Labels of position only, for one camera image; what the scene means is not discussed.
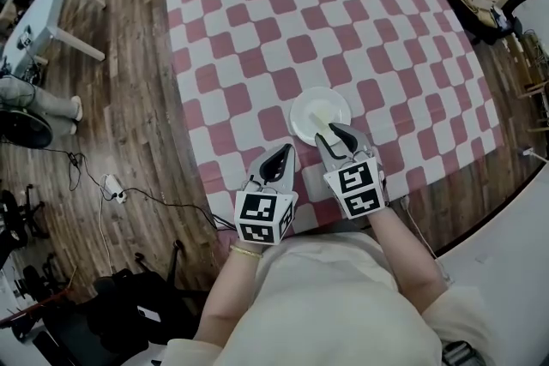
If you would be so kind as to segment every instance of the beige t-shirt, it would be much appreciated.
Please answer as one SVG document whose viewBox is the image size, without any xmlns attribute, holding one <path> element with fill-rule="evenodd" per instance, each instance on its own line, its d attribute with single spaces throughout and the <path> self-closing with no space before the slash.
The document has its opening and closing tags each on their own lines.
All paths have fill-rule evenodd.
<svg viewBox="0 0 549 366">
<path fill-rule="evenodd" d="M 162 366 L 435 366 L 457 340 L 496 364 L 476 289 L 450 288 L 420 315 L 386 267 L 364 234 L 288 239 L 265 252 L 256 299 L 225 348 L 171 340 Z"/>
</svg>

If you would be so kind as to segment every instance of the plate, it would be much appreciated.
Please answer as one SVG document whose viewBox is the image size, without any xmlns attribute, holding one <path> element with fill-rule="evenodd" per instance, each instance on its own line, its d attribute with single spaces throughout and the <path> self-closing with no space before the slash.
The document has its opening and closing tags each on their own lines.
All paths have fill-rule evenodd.
<svg viewBox="0 0 549 366">
<path fill-rule="evenodd" d="M 324 136 L 328 145 L 340 141 L 329 123 L 351 123 L 351 109 L 345 99 L 331 88 L 313 87 L 301 93 L 292 104 L 290 124 L 293 132 L 306 144 L 316 145 L 315 135 Z"/>
</svg>

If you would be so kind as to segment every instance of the shirt sleeve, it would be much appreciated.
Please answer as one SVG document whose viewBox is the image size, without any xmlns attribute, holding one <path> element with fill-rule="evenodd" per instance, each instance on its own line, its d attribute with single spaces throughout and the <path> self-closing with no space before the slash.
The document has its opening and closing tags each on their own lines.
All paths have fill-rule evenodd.
<svg viewBox="0 0 549 366">
<path fill-rule="evenodd" d="M 422 316 L 444 345 L 466 341 L 488 366 L 498 364 L 496 336 L 488 325 L 484 301 L 478 289 L 450 288 Z"/>
<path fill-rule="evenodd" d="M 162 366 L 211 366 L 222 349 L 210 343 L 174 339 L 168 342 Z"/>
</svg>

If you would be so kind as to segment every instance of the gold bracelet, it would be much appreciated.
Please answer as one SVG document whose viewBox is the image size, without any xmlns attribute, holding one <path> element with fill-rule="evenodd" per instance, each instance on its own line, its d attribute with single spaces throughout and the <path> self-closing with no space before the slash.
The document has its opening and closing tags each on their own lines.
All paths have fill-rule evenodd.
<svg viewBox="0 0 549 366">
<path fill-rule="evenodd" d="M 231 247 L 231 250 L 241 253 L 242 255 L 252 256 L 253 258 L 257 258 L 258 260 L 263 258 L 263 255 L 260 253 L 252 252 L 251 250 L 241 249 L 240 247 L 237 247 L 234 244 L 231 244 L 230 247 Z"/>
</svg>

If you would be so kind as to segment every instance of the person's arm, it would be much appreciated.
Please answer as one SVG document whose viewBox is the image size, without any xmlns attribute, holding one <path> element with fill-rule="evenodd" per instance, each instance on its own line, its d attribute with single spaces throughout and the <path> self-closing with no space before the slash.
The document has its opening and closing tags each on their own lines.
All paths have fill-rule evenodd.
<svg viewBox="0 0 549 366">
<path fill-rule="evenodd" d="M 390 207 L 368 219 L 401 294 L 423 313 L 448 289 L 437 263 Z"/>
<path fill-rule="evenodd" d="M 262 246 L 237 241 L 241 249 L 262 253 Z M 248 310 L 254 293 L 259 258 L 232 251 L 204 305 L 194 340 L 224 347 Z"/>
</svg>

